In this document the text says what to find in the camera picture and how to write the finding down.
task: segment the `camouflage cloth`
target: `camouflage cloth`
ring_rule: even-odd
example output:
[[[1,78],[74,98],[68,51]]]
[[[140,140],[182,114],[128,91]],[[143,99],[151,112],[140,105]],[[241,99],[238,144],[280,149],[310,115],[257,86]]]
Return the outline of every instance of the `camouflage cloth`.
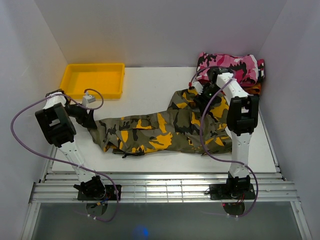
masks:
[[[201,114],[196,107],[195,89],[176,91],[166,111],[148,115],[106,118],[96,121],[97,129],[89,132],[103,151],[143,155],[161,150],[203,154],[200,143]],[[229,106],[220,94],[205,116],[203,135],[205,144],[213,154],[230,152],[232,140],[227,135]]]
[[[230,68],[234,71],[234,77],[242,87],[250,87],[261,83],[265,79],[265,61],[256,60],[253,55],[231,56],[227,54],[200,53],[197,63],[197,71],[210,66]],[[199,73],[196,80],[204,84],[209,82],[207,75],[209,69]]]

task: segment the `yellow bin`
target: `yellow bin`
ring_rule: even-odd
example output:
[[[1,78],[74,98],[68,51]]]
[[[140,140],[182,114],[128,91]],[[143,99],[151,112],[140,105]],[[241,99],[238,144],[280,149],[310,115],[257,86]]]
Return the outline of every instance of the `yellow bin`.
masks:
[[[124,75],[123,63],[69,64],[65,68],[60,88],[74,99],[82,99],[85,89],[95,89],[105,99],[119,99]],[[100,99],[93,91],[90,94]]]

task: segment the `yellow plastic container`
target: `yellow plastic container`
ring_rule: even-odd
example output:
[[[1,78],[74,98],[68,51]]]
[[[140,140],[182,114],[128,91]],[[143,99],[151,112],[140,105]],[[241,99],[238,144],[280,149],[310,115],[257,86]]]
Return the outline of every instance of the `yellow plastic container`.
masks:
[[[85,89],[95,89],[105,99],[119,99],[124,75],[123,63],[69,64],[65,68],[60,88],[74,99],[82,99]],[[100,99],[93,91],[90,94]]]

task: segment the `white tabletop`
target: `white tabletop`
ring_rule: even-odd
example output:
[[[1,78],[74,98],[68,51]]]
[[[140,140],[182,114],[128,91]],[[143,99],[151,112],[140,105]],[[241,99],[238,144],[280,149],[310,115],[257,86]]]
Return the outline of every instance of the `white tabletop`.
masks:
[[[165,111],[175,91],[186,89],[195,73],[195,67],[131,67],[125,69],[121,99],[106,100],[95,111],[94,119],[119,118]],[[90,107],[99,105],[97,101]],[[108,173],[226,173],[229,163],[221,163],[208,156],[180,152],[160,151],[140,157],[103,152],[94,144],[86,128],[74,122],[75,141],[92,169]],[[58,159],[66,160],[57,151]],[[231,160],[231,153],[216,157]],[[258,126],[252,134],[248,165],[256,173],[275,173],[276,168],[264,127],[259,116]],[[73,172],[70,165],[55,162],[53,172]]]

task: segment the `wall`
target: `wall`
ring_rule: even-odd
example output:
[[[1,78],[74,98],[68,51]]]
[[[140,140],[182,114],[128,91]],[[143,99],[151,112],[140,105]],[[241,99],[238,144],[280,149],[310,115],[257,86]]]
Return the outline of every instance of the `wall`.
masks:
[[[35,0],[69,63],[195,66],[257,54],[286,0]]]
[[[44,161],[18,145],[10,121],[59,86],[67,62],[33,0],[0,0],[0,32],[0,235],[16,240]],[[15,128],[30,147],[47,154],[35,110],[24,113]]]
[[[280,168],[295,182],[313,239],[320,239],[319,26],[319,1],[287,1],[259,53],[266,65],[263,117]]]

